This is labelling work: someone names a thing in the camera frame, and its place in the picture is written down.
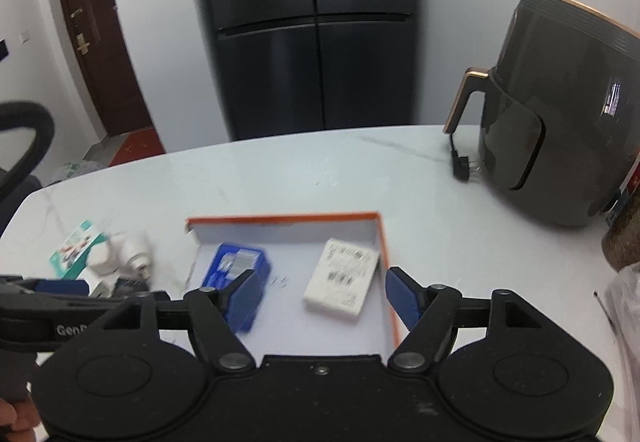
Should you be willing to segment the person's left hand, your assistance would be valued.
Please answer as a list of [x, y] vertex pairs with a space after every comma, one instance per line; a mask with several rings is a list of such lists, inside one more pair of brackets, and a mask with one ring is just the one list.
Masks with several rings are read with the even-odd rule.
[[1, 440], [10, 442], [36, 442], [35, 428], [40, 416], [32, 399], [9, 403], [0, 400]]

